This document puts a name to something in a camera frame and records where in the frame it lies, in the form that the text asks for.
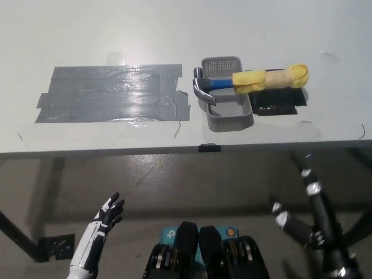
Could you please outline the right robot hand black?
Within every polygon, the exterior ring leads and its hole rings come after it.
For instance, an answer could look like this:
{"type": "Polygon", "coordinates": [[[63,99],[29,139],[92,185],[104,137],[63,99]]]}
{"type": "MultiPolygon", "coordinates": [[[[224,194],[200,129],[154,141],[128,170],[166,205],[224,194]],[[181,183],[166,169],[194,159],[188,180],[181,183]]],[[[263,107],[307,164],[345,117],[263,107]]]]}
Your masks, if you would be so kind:
{"type": "Polygon", "coordinates": [[[314,224],[309,226],[292,216],[272,195],[269,200],[276,225],[304,248],[322,251],[325,278],[363,278],[355,257],[343,239],[341,225],[318,176],[293,153],[291,160],[302,177],[314,224]]]}

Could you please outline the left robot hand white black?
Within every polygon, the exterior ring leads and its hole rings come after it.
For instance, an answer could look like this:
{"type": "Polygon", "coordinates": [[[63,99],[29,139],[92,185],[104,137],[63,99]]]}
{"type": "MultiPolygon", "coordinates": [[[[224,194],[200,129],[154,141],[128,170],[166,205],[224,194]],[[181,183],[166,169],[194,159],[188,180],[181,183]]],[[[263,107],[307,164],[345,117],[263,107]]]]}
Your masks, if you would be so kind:
{"type": "Polygon", "coordinates": [[[87,225],[70,262],[69,278],[96,278],[108,233],[122,220],[124,199],[113,194],[87,225]]]}

